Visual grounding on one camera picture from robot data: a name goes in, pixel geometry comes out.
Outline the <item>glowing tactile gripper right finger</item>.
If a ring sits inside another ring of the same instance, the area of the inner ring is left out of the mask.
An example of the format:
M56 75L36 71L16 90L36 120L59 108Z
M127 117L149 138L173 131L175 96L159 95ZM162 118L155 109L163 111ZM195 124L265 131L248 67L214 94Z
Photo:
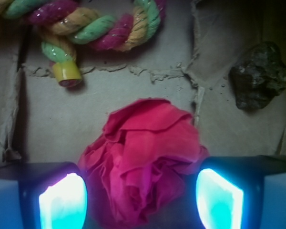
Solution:
M207 229L286 229L286 156L207 158L196 204Z

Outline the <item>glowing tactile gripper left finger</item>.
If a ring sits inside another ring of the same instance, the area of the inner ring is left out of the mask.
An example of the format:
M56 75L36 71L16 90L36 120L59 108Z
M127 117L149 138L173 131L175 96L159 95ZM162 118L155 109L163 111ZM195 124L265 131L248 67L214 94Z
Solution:
M81 229L87 207L75 163L0 163L0 229Z

